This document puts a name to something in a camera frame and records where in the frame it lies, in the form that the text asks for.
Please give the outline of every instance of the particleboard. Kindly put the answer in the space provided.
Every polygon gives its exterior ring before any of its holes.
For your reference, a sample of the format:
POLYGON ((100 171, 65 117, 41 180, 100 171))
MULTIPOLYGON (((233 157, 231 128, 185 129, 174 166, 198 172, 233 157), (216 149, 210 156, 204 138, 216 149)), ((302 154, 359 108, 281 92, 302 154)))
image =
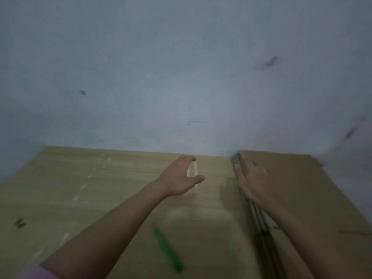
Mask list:
MULTIPOLYGON (((372 273, 371 227, 315 159, 309 155, 258 151, 241 154, 271 172, 273 190, 298 217, 329 239, 354 264, 372 273)), ((313 278, 285 234, 264 216, 287 277, 313 278)))
MULTIPOLYGON (((178 155, 47 147, 0 186, 0 277, 15 278, 154 180, 178 155), (26 223, 17 228, 22 217, 26 223)), ((161 203, 109 278, 260 278, 229 158, 197 156, 206 180, 161 203), (175 274, 156 223, 182 259, 175 274)))

